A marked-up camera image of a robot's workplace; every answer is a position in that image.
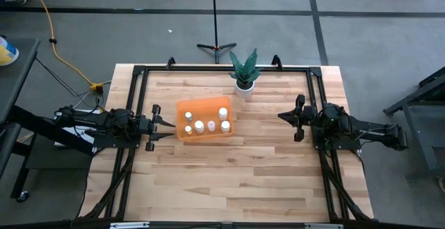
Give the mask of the dark grey side table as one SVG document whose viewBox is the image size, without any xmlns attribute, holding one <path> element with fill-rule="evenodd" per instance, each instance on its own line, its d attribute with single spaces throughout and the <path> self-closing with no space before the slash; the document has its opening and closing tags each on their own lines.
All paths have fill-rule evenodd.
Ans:
<svg viewBox="0 0 445 229">
<path fill-rule="evenodd" d="M 21 203 L 29 198 L 24 184 L 29 173 L 26 165 L 33 148 L 32 143 L 27 145 L 17 141 L 21 129 L 32 131 L 35 136 L 44 136 L 88 156 L 94 155 L 94 152 L 92 143 L 15 104 L 36 59 L 40 41 L 14 39 L 12 43 L 18 45 L 18 58 L 9 65 L 0 66 L 0 178 L 12 154 L 23 156 L 24 161 L 10 195 Z"/>
</svg>

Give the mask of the white box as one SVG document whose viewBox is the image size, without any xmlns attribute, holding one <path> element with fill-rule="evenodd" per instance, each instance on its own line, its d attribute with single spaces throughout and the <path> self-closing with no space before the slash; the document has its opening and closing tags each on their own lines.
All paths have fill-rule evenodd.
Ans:
<svg viewBox="0 0 445 229">
<path fill-rule="evenodd" d="M 75 111 L 80 111 L 80 112 L 87 113 L 87 112 L 91 112 L 92 109 L 91 110 L 88 110 L 88 109 L 75 109 Z M 92 111 L 92 113 L 99 114 L 100 111 L 99 110 L 95 110 L 95 111 Z M 56 111 L 55 114 L 54 114 L 54 120 L 56 119 L 57 116 L 60 116 L 60 115 L 61 115 L 61 112 L 60 111 Z M 91 127 L 85 127 L 85 126 L 77 125 L 75 127 L 64 127 L 63 129 L 65 131 L 71 133 L 71 134 L 77 135 L 79 138 L 82 138 L 83 140 L 85 140 L 85 141 L 87 141 L 89 143 L 93 143 L 94 142 L 94 138 L 86 134 L 86 130 L 93 129 Z M 54 146 L 56 146 L 57 148 L 67 148 L 65 145 L 63 145 L 63 144 L 61 144 L 59 142 L 56 142 L 56 141 L 54 142 Z M 96 147 L 92 147 L 92 151 L 96 152 L 97 148 Z"/>
</svg>

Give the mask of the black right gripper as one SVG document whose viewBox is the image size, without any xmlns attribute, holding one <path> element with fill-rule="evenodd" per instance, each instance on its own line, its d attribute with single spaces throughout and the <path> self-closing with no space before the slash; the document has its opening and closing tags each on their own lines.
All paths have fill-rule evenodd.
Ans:
<svg viewBox="0 0 445 229">
<path fill-rule="evenodd" d="M 298 95 L 296 98 L 296 108 L 292 111 L 279 113 L 277 116 L 288 122 L 292 127 L 297 127 L 297 132 L 294 134 L 294 141 L 301 142 L 305 137 L 305 131 L 302 126 L 310 126 L 310 123 L 315 119 L 316 112 L 312 106 L 305 106 L 304 95 Z"/>
</svg>

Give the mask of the white plant pot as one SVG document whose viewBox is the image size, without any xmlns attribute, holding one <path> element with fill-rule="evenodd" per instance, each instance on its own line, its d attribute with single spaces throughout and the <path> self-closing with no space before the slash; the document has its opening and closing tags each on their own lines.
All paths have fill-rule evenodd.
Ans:
<svg viewBox="0 0 445 229">
<path fill-rule="evenodd" d="M 254 90 L 255 82 L 248 82 L 246 85 L 242 85 L 239 81 L 236 81 L 234 92 L 236 95 L 242 98 L 248 98 L 252 95 Z"/>
</svg>

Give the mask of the green snake plant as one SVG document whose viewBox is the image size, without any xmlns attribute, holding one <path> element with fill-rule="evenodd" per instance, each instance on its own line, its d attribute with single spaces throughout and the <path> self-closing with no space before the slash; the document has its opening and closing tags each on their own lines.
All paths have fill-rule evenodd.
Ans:
<svg viewBox="0 0 445 229">
<path fill-rule="evenodd" d="M 234 68 L 229 75 L 236 80 L 236 85 L 243 89 L 249 89 L 253 86 L 254 81 L 260 76 L 260 69 L 256 69 L 257 64 L 257 49 L 254 49 L 251 55 L 241 63 L 234 52 L 230 52 L 229 56 Z"/>
</svg>

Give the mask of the black metal cart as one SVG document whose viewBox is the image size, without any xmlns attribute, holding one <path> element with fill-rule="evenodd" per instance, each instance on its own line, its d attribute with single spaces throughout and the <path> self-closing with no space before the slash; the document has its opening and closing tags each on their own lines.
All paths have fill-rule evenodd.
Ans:
<svg viewBox="0 0 445 229">
<path fill-rule="evenodd" d="M 413 93 L 383 110 L 388 116 L 397 111 L 404 113 L 412 143 L 426 164 L 405 179 L 445 177 L 445 66 L 420 81 Z"/>
</svg>

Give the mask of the orange plastic basket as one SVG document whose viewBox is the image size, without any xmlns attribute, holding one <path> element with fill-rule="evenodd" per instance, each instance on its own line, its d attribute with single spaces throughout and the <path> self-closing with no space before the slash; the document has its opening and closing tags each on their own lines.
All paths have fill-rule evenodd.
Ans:
<svg viewBox="0 0 445 229">
<path fill-rule="evenodd" d="M 221 123 L 219 119 L 218 111 L 220 108 L 225 107 L 228 110 L 228 117 L 226 120 L 230 123 L 230 132 L 222 133 Z M 232 116 L 232 106 L 231 101 L 228 96 L 220 97 L 210 97 L 204 99 L 194 99 L 194 100 L 180 100 L 176 105 L 176 128 L 177 137 L 183 141 L 190 140 L 200 140 L 200 139 L 215 139 L 221 136 L 229 136 L 234 132 L 233 126 L 233 116 Z M 187 121 L 185 118 L 185 113 L 191 112 L 193 119 L 192 121 Z M 195 130 L 194 124 L 196 121 L 201 120 L 204 123 L 205 131 L 198 134 Z M 207 123 L 212 120 L 216 124 L 216 130 L 210 132 L 207 128 Z M 193 133 L 188 135 L 184 128 L 185 126 L 191 126 Z"/>
</svg>

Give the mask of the yellow blue white object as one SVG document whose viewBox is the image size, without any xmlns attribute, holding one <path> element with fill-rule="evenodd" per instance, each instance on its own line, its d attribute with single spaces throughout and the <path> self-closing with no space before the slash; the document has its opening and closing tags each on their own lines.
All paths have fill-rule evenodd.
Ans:
<svg viewBox="0 0 445 229">
<path fill-rule="evenodd" d="M 0 66 L 7 66 L 19 58 L 19 50 L 0 36 Z"/>
</svg>

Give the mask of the black tripod stand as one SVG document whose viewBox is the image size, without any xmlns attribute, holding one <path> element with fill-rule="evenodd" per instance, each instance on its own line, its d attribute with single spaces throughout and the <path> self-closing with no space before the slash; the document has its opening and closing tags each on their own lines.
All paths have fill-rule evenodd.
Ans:
<svg viewBox="0 0 445 229">
<path fill-rule="evenodd" d="M 212 6 L 213 6 L 213 29 L 214 29 L 214 45 L 204 45 L 204 44 L 197 44 L 197 47 L 200 49 L 209 49 L 214 54 L 214 61 L 215 64 L 220 63 L 220 53 L 224 49 L 229 49 L 232 47 L 237 46 L 235 42 L 229 43 L 226 45 L 219 45 L 218 43 L 218 21 L 217 21 L 217 10 L 216 10 L 216 0 L 212 0 Z"/>
</svg>

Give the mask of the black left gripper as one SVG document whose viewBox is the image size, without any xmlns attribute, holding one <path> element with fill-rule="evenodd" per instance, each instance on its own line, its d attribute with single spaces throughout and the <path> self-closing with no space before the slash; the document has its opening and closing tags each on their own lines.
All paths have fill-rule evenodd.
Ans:
<svg viewBox="0 0 445 229">
<path fill-rule="evenodd" d="M 160 116 L 161 107 L 157 104 L 152 106 L 152 118 L 146 118 L 145 115 L 138 117 L 138 132 L 140 134 L 145 134 L 149 136 L 148 142 L 145 144 L 146 151 L 154 150 L 154 142 L 159 141 L 167 136 L 173 136 L 174 133 L 156 133 L 157 125 L 164 125 L 168 127 L 175 127 L 175 125 L 170 124 Z"/>
</svg>

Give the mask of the silver metal bracket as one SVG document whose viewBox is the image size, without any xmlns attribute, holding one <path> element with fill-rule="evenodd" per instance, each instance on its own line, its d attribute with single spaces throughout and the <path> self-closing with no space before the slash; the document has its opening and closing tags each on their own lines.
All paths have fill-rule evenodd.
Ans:
<svg viewBox="0 0 445 229">
<path fill-rule="evenodd" d="M 333 223 L 306 223 L 305 229 L 344 229 L 344 227 Z"/>
<path fill-rule="evenodd" d="M 111 223 L 109 229 L 148 229 L 149 221 Z"/>
</svg>

